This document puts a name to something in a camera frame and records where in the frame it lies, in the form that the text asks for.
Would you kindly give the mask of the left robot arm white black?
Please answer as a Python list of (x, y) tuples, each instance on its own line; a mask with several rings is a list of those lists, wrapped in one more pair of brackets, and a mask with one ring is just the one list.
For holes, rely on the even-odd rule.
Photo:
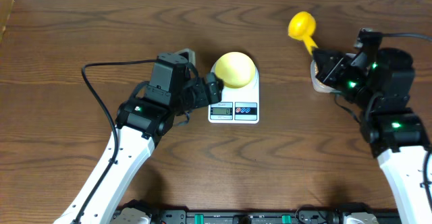
[(174, 119), (221, 102), (223, 80), (213, 72), (201, 78), (194, 51), (160, 53), (151, 63), (150, 80), (135, 87), (116, 117), (89, 87), (107, 116), (111, 136), (86, 183), (56, 223), (109, 223), (130, 182), (174, 126)]

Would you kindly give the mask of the yellow measuring scoop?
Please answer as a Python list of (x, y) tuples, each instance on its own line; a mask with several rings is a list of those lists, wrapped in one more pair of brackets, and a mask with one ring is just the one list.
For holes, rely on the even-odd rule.
[(301, 11), (297, 13), (288, 25), (288, 36), (295, 40), (302, 41), (309, 55), (318, 47), (313, 40), (313, 34), (317, 23), (309, 12)]

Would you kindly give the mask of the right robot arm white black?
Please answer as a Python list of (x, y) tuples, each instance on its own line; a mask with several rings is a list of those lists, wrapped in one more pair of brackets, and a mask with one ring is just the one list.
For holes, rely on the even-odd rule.
[(357, 54), (313, 45), (316, 79), (357, 105), (360, 133), (386, 177), (403, 223), (431, 221), (431, 141), (408, 107), (415, 70), (410, 53), (381, 47), (384, 38), (431, 37), (417, 33), (359, 31)]

